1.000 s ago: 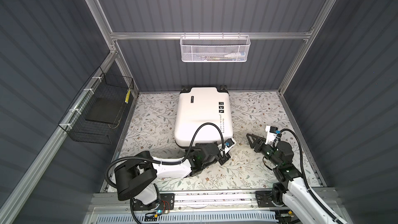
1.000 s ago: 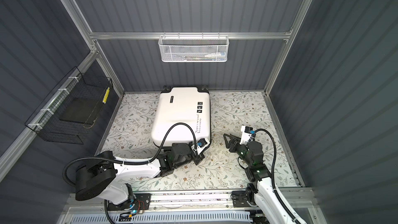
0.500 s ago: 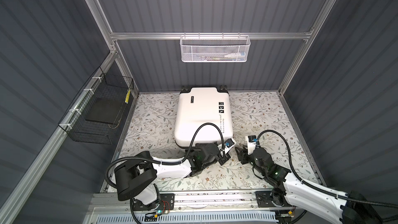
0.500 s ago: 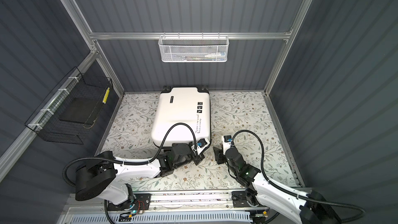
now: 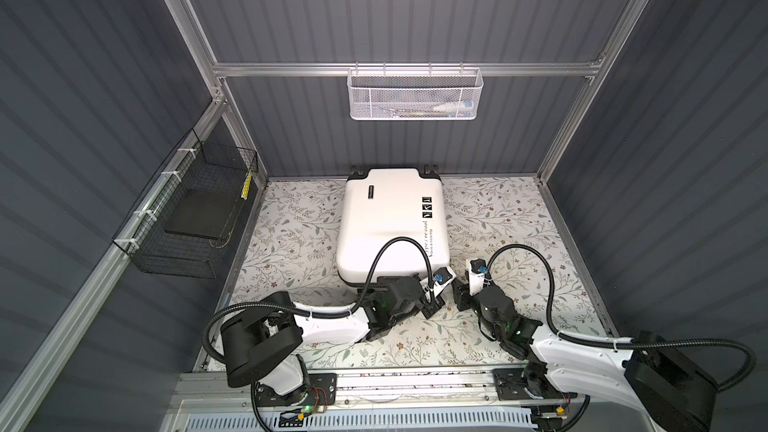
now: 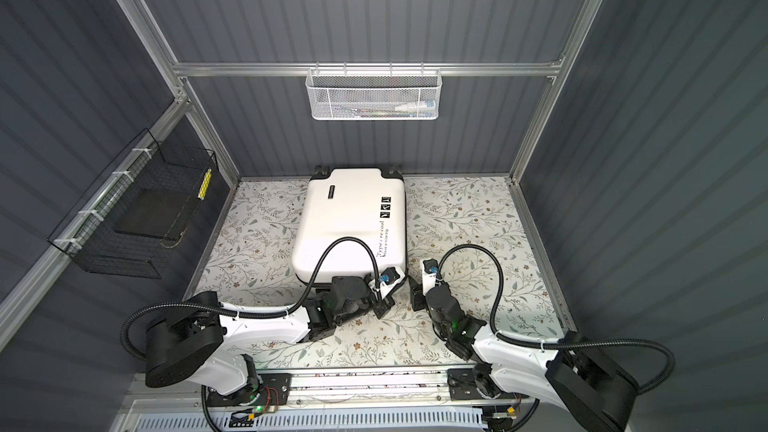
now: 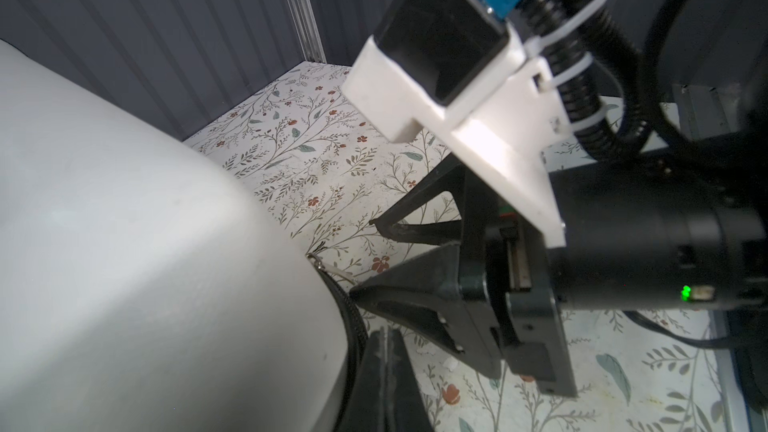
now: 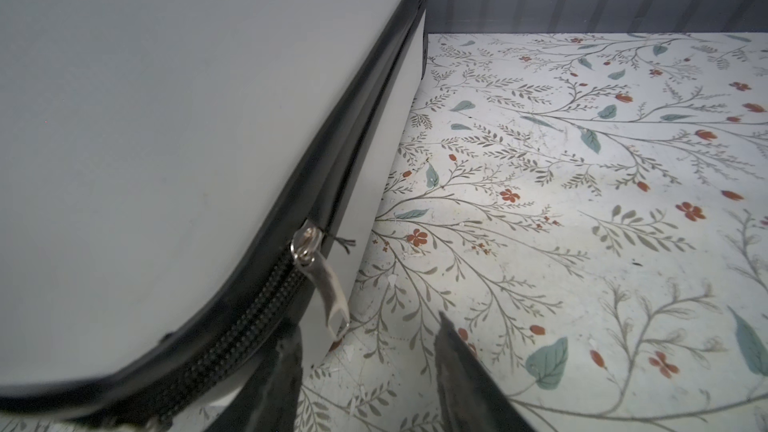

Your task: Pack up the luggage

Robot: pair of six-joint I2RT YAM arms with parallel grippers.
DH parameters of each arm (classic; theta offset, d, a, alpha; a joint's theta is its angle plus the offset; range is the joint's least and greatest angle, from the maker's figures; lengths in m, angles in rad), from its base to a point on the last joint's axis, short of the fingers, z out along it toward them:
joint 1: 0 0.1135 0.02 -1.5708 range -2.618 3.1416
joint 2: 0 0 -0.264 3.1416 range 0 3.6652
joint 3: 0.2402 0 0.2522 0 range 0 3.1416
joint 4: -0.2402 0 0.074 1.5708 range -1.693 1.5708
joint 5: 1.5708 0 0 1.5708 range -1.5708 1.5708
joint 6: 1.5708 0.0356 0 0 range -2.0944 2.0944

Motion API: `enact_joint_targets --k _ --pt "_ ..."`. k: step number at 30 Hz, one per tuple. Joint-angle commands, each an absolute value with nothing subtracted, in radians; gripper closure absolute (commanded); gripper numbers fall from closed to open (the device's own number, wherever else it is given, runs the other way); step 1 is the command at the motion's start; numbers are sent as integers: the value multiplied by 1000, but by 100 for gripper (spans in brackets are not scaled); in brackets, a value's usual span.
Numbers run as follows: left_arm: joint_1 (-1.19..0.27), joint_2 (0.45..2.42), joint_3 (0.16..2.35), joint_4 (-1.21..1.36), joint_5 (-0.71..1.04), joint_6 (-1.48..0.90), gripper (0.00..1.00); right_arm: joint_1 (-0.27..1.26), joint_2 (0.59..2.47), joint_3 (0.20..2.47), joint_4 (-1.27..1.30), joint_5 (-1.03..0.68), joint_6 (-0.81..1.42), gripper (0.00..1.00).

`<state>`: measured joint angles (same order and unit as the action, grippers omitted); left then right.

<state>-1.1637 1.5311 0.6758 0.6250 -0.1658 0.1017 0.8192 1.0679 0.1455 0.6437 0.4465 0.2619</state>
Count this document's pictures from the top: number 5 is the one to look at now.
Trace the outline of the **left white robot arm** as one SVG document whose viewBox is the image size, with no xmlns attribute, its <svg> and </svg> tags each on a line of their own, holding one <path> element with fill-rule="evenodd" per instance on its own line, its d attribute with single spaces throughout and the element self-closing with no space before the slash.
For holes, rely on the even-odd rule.
<svg viewBox="0 0 768 432">
<path fill-rule="evenodd" d="M 220 328 L 223 352 L 208 344 L 210 356 L 225 365 L 231 388 L 257 382 L 294 402 L 310 387 L 304 360 L 296 349 L 304 343 L 371 342 L 420 313 L 430 318 L 444 306 L 440 296 L 455 280 L 448 267 L 437 270 L 434 284 L 414 276 L 382 278 L 379 289 L 360 294 L 359 306 L 317 307 L 275 292 L 262 302 L 243 302 L 219 311 L 218 321 L 239 309 Z"/>
</svg>

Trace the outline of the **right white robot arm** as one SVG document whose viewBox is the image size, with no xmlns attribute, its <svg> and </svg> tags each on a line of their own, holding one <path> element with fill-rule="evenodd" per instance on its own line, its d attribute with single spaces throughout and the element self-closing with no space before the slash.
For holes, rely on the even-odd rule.
<svg viewBox="0 0 768 432">
<path fill-rule="evenodd" d="M 522 373 L 535 397 L 588 395 L 646 413 L 666 431 L 708 431 L 715 379 L 675 348 L 621 350 L 628 339 L 580 345 L 536 319 L 520 315 L 498 286 L 452 284 L 457 308 L 472 310 L 486 337 L 528 364 Z"/>
</svg>

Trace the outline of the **white hard-shell suitcase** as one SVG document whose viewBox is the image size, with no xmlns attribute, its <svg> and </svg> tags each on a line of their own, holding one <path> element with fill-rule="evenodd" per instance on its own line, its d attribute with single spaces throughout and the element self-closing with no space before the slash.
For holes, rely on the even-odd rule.
<svg viewBox="0 0 768 432">
<path fill-rule="evenodd" d="M 350 174 L 336 252 L 340 279 L 350 287 L 363 286 L 376 255 L 395 237 L 418 242 L 433 270 L 449 265 L 440 176 L 414 167 L 370 168 Z"/>
</svg>

